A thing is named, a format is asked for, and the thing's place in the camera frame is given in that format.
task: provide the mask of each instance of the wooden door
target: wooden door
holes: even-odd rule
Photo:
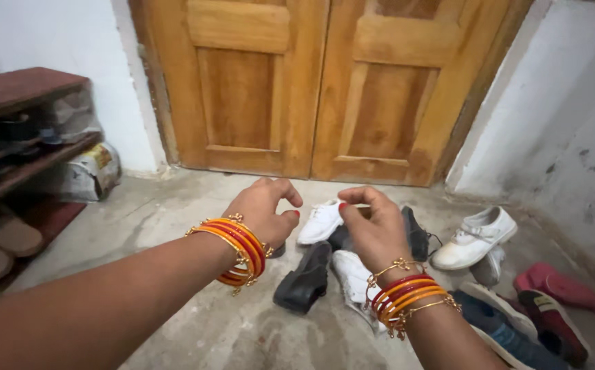
[[[186,167],[308,177],[329,0],[153,0]]]
[[[507,6],[334,2],[312,177],[428,186]]]

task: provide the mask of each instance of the white shoe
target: white shoe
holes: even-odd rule
[[[496,246],[487,253],[480,262],[468,269],[476,281],[484,286],[495,286],[501,279],[501,265],[505,260],[505,250]]]
[[[495,246],[517,231],[515,220],[502,207],[490,207],[465,217],[462,226],[434,253],[432,265],[441,270],[459,270],[475,265]]]
[[[367,280],[371,273],[361,263],[359,256],[351,251],[338,250],[332,255],[332,264],[343,286],[345,305],[361,315],[375,334],[386,332],[386,326],[377,320],[372,314],[372,310],[370,308],[364,309],[366,305],[366,287],[368,286]],[[380,291],[381,289],[378,286],[371,288],[368,290],[368,297],[372,299]]]
[[[327,201],[313,206],[309,221],[297,236],[298,244],[314,244],[327,240],[337,227],[343,224],[341,214],[338,213],[339,199]]]
[[[535,324],[533,324],[530,318],[516,311],[505,299],[499,297],[495,292],[470,281],[463,282],[460,285],[460,290],[502,312],[512,327],[524,333],[533,343],[540,342],[537,339],[537,328],[535,328]]]

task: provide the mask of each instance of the blue shoe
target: blue shoe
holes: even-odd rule
[[[528,337],[510,326],[499,310],[468,294],[456,290],[452,293],[462,305],[462,315],[474,330],[516,369],[566,370],[567,363],[546,348],[531,342]]]

